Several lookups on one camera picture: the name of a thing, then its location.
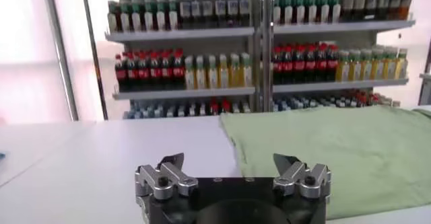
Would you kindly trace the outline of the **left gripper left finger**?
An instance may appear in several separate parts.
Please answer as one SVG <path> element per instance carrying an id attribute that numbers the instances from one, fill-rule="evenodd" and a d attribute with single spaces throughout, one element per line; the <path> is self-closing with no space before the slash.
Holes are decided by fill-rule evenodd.
<path id="1" fill-rule="evenodd" d="M 184 153 L 177 153 L 164 157 L 156 167 L 138 166 L 135 170 L 135 196 L 152 195 L 156 200 L 168 200 L 176 191 L 180 196 L 190 197 L 198 189 L 199 182 L 181 170 L 184 158 Z"/>

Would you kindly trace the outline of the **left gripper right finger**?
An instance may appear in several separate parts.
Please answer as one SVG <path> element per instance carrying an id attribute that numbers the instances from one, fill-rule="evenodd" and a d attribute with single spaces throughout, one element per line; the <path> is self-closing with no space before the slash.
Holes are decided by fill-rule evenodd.
<path id="1" fill-rule="evenodd" d="M 279 176 L 273 179 L 273 189 L 283 197 L 298 193 L 307 199 L 329 199 L 331 195 L 331 170 L 327 165 L 317 163 L 309 168 L 297 157 L 273 154 Z"/>

